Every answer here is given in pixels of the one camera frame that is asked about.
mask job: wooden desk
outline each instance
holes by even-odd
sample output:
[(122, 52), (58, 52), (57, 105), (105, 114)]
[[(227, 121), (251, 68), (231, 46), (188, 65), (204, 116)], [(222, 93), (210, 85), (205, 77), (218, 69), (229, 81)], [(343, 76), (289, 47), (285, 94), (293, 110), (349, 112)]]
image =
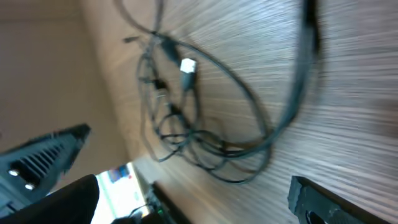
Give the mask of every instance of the wooden desk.
[[(126, 4), (151, 27), (154, 1)], [(323, 71), (314, 76), (300, 116), (275, 144), (268, 168), (242, 186), (218, 182), (179, 158), (161, 165), (150, 161), (139, 138), (134, 81), (142, 52), (137, 44), (121, 42), (139, 33), (111, 1), (85, 0), (83, 7), (136, 167), (158, 180), (193, 222), (297, 223), (286, 198), (291, 176), (302, 175), (398, 223), (398, 2), (320, 2)], [(299, 17), (300, 1), (168, 0), (162, 30), (239, 73), (275, 124), (290, 93)], [(177, 91), (178, 70), (159, 50), (155, 57)], [(222, 126), (236, 141), (258, 136), (256, 120), (234, 83), (209, 63), (199, 66), (208, 128)], [(159, 147), (156, 139), (152, 143)]]

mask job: cable coil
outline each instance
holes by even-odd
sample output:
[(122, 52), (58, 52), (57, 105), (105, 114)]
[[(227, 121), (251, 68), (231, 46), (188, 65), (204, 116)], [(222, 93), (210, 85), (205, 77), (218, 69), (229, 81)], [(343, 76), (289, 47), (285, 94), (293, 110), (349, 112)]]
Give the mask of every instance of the cable coil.
[[(124, 7), (123, 0), (114, 0), (115, 6), (118, 9), (122, 18), (130, 24), (132, 27), (140, 30), (145, 34), (150, 35), (149, 43), (144, 46), (142, 42), (141, 47), (145, 47), (144, 53), (139, 58), (136, 70), (136, 78), (138, 83), (138, 90), (141, 97), (141, 136), (146, 148), (149, 150), (152, 158), (158, 162), (166, 161), (172, 156), (183, 157), (189, 164), (197, 166), (203, 169), (205, 172), (209, 173), (211, 176), (218, 180), (227, 182), (230, 184), (245, 184), (250, 182), (255, 177), (257, 177), (262, 170), (266, 167), (269, 160), (269, 153), (272, 144), (281, 135), (284, 129), (292, 122), (296, 117), (300, 105), (302, 104), (306, 82), (310, 78), (310, 70), (312, 65), (317, 61), (318, 51), (319, 51), (319, 34), (316, 22), (316, 5), (315, 0), (305, 0), (303, 4), (302, 12), (302, 26), (299, 34), (298, 41), (298, 54), (297, 62), (294, 68), (294, 81), (291, 90), (290, 97), (287, 102), (287, 106), (282, 113), (281, 119), (276, 127), (271, 130), (267, 126), (266, 120), (264, 118), (263, 112), (260, 108), (260, 103), (257, 102), (256, 97), (249, 89), (249, 87), (243, 83), (237, 74), (235, 74), (226, 65), (223, 65), (217, 58), (212, 57), (210, 54), (200, 50), (193, 45), (188, 43), (175, 40), (165, 34), (159, 33), (160, 21), (163, 14), (163, 0), (156, 0), (157, 2), (157, 14), (155, 18), (154, 30), (150, 30), (142, 25), (140, 25), (135, 19), (131, 17), (127, 9)], [(124, 39), (125, 42), (132, 42), (139, 40), (138, 37), (129, 37)], [(262, 134), (261, 141), (255, 146), (249, 149), (241, 150), (231, 150), (230, 143), (222, 140), (219, 136), (212, 133), (211, 131), (202, 130), (199, 128), (201, 120), (201, 105), (198, 95), (197, 88), (195, 86), (195, 77), (188, 78), (188, 83), (183, 87), (183, 93), (181, 97), (181, 102), (176, 105), (172, 102), (170, 97), (170, 90), (166, 82), (159, 75), (158, 69), (155, 65), (155, 61), (152, 57), (153, 49), (157, 45), (157, 40), (160, 40), (160, 46), (163, 51), (168, 56), (169, 60), (174, 62), (176, 66), (180, 66), (181, 59), (179, 53), (177, 52), (177, 47), (183, 47), (190, 50), (200, 57), (206, 59), (215, 65), (219, 70), (221, 70), (228, 78), (235, 82), (236, 86), (242, 91), (244, 97), (250, 102), (251, 111), (257, 119), (257, 123)], [(144, 75), (141, 75), (141, 70), (143, 65), (145, 66)], [(156, 105), (152, 107), (150, 103), (150, 91), (148, 86), (152, 85), (157, 90)], [(185, 102), (188, 93), (193, 93), (194, 106), (195, 106), (195, 119), (193, 122), (189, 122), (187, 117), (183, 114), (182, 110), (185, 107)], [(167, 109), (169, 114), (164, 116), (159, 122), (157, 122), (157, 113), (159, 110), (160, 100), (166, 101)], [(158, 159), (148, 142), (145, 135), (146, 118), (145, 114), (149, 115), (150, 121), (152, 123), (153, 130), (155, 134), (160, 139), (163, 147), (169, 151), (168, 156)], [(174, 128), (174, 121), (177, 120), (179, 125), (183, 128), (183, 133), (176, 133)], [(162, 133), (162, 127), (165, 122), (170, 123), (171, 134)], [(193, 143), (199, 145), (200, 147), (194, 148)], [(242, 146), (247, 144), (247, 142), (236, 142), (233, 143), (234, 146)], [(201, 149), (211, 155), (221, 159), (221, 162), (215, 166), (205, 165), (203, 159), (198, 155), (196, 150)], [(193, 158), (188, 158), (184, 153), (187, 152)], [(231, 180), (224, 178), (216, 173), (216, 171), (222, 169), (227, 163), (240, 159), (247, 159), (249, 157), (255, 156), (257, 154), (263, 154), (262, 162), (258, 165), (257, 169), (245, 179), (241, 180)]]

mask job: usb connector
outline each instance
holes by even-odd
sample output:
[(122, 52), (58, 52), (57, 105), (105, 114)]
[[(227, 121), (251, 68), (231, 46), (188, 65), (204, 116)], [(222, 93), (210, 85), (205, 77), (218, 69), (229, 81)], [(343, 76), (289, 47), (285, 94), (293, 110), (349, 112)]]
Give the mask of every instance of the usb connector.
[(181, 66), (180, 70), (181, 72), (185, 73), (195, 73), (197, 69), (197, 62), (190, 59), (190, 58), (184, 58), (181, 61)]
[(181, 61), (180, 70), (182, 72), (181, 75), (182, 90), (188, 91), (193, 89), (196, 83), (197, 62), (190, 58), (185, 58)]

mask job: cable plug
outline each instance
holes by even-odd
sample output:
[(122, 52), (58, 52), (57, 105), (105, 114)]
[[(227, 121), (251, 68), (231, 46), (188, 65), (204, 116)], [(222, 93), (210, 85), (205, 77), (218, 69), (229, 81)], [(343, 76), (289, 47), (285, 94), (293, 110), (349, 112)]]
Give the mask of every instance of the cable plug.
[(162, 47), (167, 58), (169, 58), (169, 60), (171, 60), (179, 67), (181, 62), (181, 56), (177, 50), (177, 43), (170, 37), (163, 36), (160, 46)]
[(197, 80), (196, 68), (197, 68), (197, 62), (190, 58), (185, 58), (181, 61), (181, 66), (180, 66), (180, 70), (182, 72), (181, 86), (183, 91), (188, 91), (195, 87)]
[(130, 42), (133, 42), (133, 41), (137, 40), (138, 38), (139, 38), (139, 37), (126, 37), (126, 38), (123, 39), (123, 42), (124, 42), (125, 44), (128, 44), (128, 43), (130, 43)]

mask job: ventilation grille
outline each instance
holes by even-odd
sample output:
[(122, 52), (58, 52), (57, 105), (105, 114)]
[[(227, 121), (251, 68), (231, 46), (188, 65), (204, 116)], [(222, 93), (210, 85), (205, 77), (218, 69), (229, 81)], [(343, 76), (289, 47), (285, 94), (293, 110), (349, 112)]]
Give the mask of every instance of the ventilation grille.
[(62, 145), (43, 149), (12, 162), (11, 169), (17, 170), (25, 181), (39, 184), (40, 179), (48, 176), (49, 170), (63, 150)]

